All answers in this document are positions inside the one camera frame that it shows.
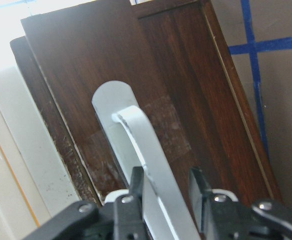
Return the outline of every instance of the screw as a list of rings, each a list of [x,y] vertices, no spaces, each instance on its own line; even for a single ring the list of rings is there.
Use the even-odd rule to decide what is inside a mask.
[[[238,232],[235,232],[234,233],[234,239],[238,239],[239,238],[239,233]]]
[[[263,201],[259,204],[259,208],[263,210],[271,210],[272,209],[272,203],[268,201]]]
[[[218,194],[215,196],[215,201],[219,203],[224,203],[227,200],[227,196],[223,194]]]
[[[123,204],[127,204],[127,203],[130,203],[131,201],[134,200],[134,197],[133,196],[124,196],[122,199],[121,199],[121,202]]]
[[[81,213],[86,213],[89,210],[91,210],[91,208],[92,208],[91,204],[85,204],[85,205],[81,205],[78,211],[80,211]]]

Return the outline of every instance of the blue painter's tape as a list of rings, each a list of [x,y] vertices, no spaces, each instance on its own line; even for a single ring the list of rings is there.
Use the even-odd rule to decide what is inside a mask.
[[[249,44],[230,46],[229,51],[231,55],[248,54],[250,51]]]
[[[249,44],[255,43],[255,35],[252,28],[252,17],[249,0],[241,0],[241,8],[244,16],[246,37]]]
[[[261,97],[261,92],[260,92],[261,76],[260,76],[260,69],[259,69],[259,62],[258,62],[258,53],[256,49],[255,35],[254,35],[253,27],[252,27],[252,16],[251,16],[249,0],[241,0],[241,8],[242,8],[243,17],[244,17],[248,47],[245,46],[245,48],[244,47],[233,48],[233,51],[236,50],[237,52],[239,52],[239,51],[247,50],[246,48],[249,49],[251,70],[252,70],[252,76],[254,79],[254,90],[255,90],[260,135],[261,135],[261,140],[264,144],[264,147],[267,153],[269,154],[266,126],[265,126],[265,117],[263,113],[263,102],[262,102],[262,97]]]
[[[258,53],[288,50],[292,49],[292,37],[256,42],[254,45]],[[232,55],[248,54],[250,47],[250,44],[235,45],[230,46],[229,51]]]
[[[292,49],[292,37],[280,38],[256,43],[257,52]]]

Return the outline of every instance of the wooden door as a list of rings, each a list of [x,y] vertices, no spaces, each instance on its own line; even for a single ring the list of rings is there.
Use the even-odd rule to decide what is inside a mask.
[[[131,85],[185,199],[200,166],[249,205],[281,199],[210,2],[98,0],[22,20],[19,68],[79,194],[125,188],[91,105],[104,82]]]

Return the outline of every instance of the metal handle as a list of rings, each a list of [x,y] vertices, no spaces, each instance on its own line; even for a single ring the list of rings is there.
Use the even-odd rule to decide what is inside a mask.
[[[132,167],[144,169],[144,218],[153,237],[200,239],[155,131],[131,87],[120,81],[106,82],[95,92],[92,104],[128,183]],[[161,213],[153,216],[153,209]],[[167,227],[170,233],[162,234]]]

